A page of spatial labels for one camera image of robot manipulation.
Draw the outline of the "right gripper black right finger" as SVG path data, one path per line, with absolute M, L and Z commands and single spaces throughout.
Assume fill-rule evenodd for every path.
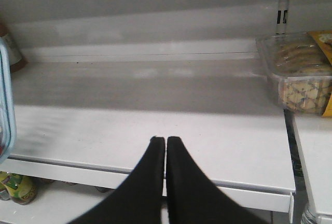
M 176 136 L 167 143 L 166 188 L 170 223 L 266 223 L 219 190 Z

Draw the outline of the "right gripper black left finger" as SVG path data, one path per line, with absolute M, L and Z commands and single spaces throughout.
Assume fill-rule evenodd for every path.
M 70 223 L 161 223 L 163 178 L 164 138 L 154 136 L 120 186 Z

